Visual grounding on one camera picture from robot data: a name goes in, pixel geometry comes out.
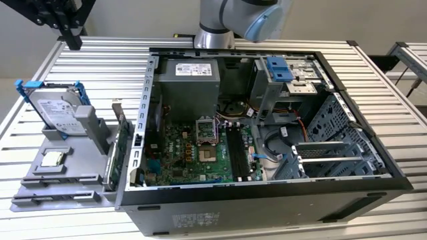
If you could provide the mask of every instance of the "blue plastic latch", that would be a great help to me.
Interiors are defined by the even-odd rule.
[[[289,64],[283,57],[267,57],[267,68],[275,82],[291,82],[294,80]]]
[[[43,86],[43,81],[29,81],[25,85],[29,89],[39,89]]]
[[[75,81],[74,86],[75,86],[77,89],[79,89],[82,103],[85,105],[91,105],[91,101],[90,101],[90,98],[89,98],[89,95],[87,95],[86,86],[83,86],[83,84],[82,84],[82,82],[79,80]]]
[[[69,138],[69,134],[67,133],[61,131],[59,134],[61,134],[62,139],[66,140]]]
[[[22,79],[18,79],[15,81],[17,91],[19,92],[22,97],[25,98],[26,103],[30,103],[31,101],[30,101],[29,95],[27,95],[27,93],[25,91],[23,82],[25,81]]]

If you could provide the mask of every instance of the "black cable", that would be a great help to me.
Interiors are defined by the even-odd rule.
[[[282,136],[282,134],[281,134],[281,128],[283,128],[283,127],[290,127],[290,126],[298,126],[298,123],[297,123],[297,124],[294,124],[294,123],[287,123],[286,125],[283,125],[283,126],[279,127],[278,129],[271,130],[271,131],[266,134],[265,141],[263,141],[263,147],[265,147],[265,149],[267,150],[267,152],[269,152],[271,155],[274,155],[275,157],[277,157],[281,153],[270,149],[270,147],[269,147],[269,142],[270,142],[273,139],[275,139],[275,138],[279,137],[279,139],[282,140],[282,142],[291,148],[294,144],[293,144],[293,143]],[[274,161],[274,160],[271,160],[271,159],[269,159],[269,161],[273,162],[273,163],[279,163],[278,161]]]
[[[325,141],[329,142],[331,141],[342,132],[349,128],[349,126],[342,127],[341,130],[338,130]]]
[[[412,94],[413,94],[413,92],[414,92],[414,89],[416,89],[416,88],[412,88],[412,90],[409,91],[409,93],[408,93],[408,95],[406,95],[408,98],[412,96]]]
[[[222,112],[226,114],[227,113],[227,109],[229,109],[229,106],[230,104],[233,104],[234,101],[229,101],[226,106],[225,106],[225,109],[222,110]]]
[[[278,163],[279,163],[278,161],[270,159],[269,157],[259,157],[259,159],[267,159],[267,160],[269,160],[270,162],[273,162],[274,164],[278,164]]]
[[[397,81],[396,84],[394,84],[396,86],[398,86],[398,83],[400,83],[404,75],[406,74],[408,70],[409,70],[409,67],[406,67],[405,71],[402,72],[401,77],[398,78],[398,81]]]

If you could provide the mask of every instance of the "cable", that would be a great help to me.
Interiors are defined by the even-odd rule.
[[[257,112],[261,111],[261,109],[258,107],[254,107],[250,104],[250,100],[249,99],[246,100],[246,105],[250,106]],[[277,111],[278,113],[289,113],[289,110],[286,110],[286,109],[274,108],[273,110]]]
[[[342,127],[326,140],[325,142],[331,141],[334,138],[337,138],[338,135],[342,134],[342,132],[349,128],[349,126]]]
[[[287,123],[286,125],[282,126],[283,127],[290,127],[291,125],[297,125],[293,123]],[[278,155],[281,155],[279,152],[274,151],[270,149],[269,147],[269,142],[278,138],[282,140],[282,142],[291,148],[293,147],[293,143],[282,136],[281,134],[281,128],[271,130],[270,132],[267,132],[266,137],[265,137],[265,141],[263,141],[263,148],[267,150],[267,152],[274,155],[275,157],[278,157]],[[273,163],[279,163],[278,161],[274,161],[273,159],[269,159],[270,162]]]
[[[398,78],[398,81],[397,81],[396,84],[394,84],[396,86],[398,86],[398,83],[400,83],[404,75],[406,74],[408,70],[409,70],[409,67],[406,67],[405,71],[402,72],[402,74],[401,74],[401,76],[400,76],[400,78]]]
[[[408,98],[412,96],[412,94],[413,94],[413,92],[414,92],[414,89],[416,89],[416,88],[412,88],[412,90],[409,91],[409,93],[408,93],[408,95],[406,95]]]
[[[279,162],[273,160],[271,158],[269,157],[259,157],[259,159],[267,159],[270,162],[273,162],[274,164],[278,164]]]
[[[412,96],[412,94],[414,92],[414,89],[417,89],[421,86],[422,82],[424,81],[422,81],[421,78],[417,78],[417,80],[413,82],[412,89],[410,89],[410,91],[409,91],[409,93],[406,95],[408,98]]]
[[[223,119],[227,119],[227,120],[237,120],[237,119],[245,119],[245,118],[246,118],[245,116],[241,116],[241,117],[225,116],[223,114],[221,114],[219,111],[217,112],[217,114],[218,114]]]
[[[301,125],[301,128],[302,128],[302,133],[303,133],[303,136],[305,136],[305,142],[309,142],[309,136],[307,136],[307,131],[306,131],[306,127],[305,127],[305,123],[302,121],[302,118],[301,118],[301,114],[297,110],[293,110],[294,113],[295,113],[295,116],[297,116],[297,119],[298,119],[298,122],[299,122],[299,125]]]

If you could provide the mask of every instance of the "blue plastic clip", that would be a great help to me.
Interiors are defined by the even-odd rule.
[[[265,154],[257,154],[257,153],[253,153],[253,157],[254,157],[254,158],[259,158],[259,159],[267,159],[267,158],[269,158],[267,155],[265,155]]]
[[[75,86],[77,89],[79,89],[82,103],[85,105],[91,105],[91,101],[90,101],[90,98],[89,98],[89,95],[87,95],[86,86],[83,86],[83,84],[82,84],[82,82],[79,80],[75,81],[74,86]]]
[[[23,82],[25,81],[22,79],[18,79],[15,81],[17,91],[19,92],[22,97],[25,98],[26,103],[30,103],[31,101],[30,101],[30,97],[29,97],[29,95],[27,95],[27,93],[25,91]]]
[[[25,85],[27,89],[39,89],[45,85],[43,81],[29,81]]]
[[[275,82],[291,82],[294,75],[283,57],[267,57],[267,68]]]

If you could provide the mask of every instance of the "aluminum table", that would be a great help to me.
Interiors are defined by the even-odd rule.
[[[250,229],[166,236],[169,239],[425,240],[427,239],[427,119],[374,65],[359,46],[346,41],[237,40],[246,50],[321,51],[416,190],[347,224]],[[86,86],[97,114],[117,124],[114,98],[137,119],[150,47],[191,48],[191,38],[85,37],[81,51],[58,42],[33,80]],[[129,215],[113,207],[11,212],[45,140],[43,123],[21,98],[0,125],[0,239],[145,239]]]

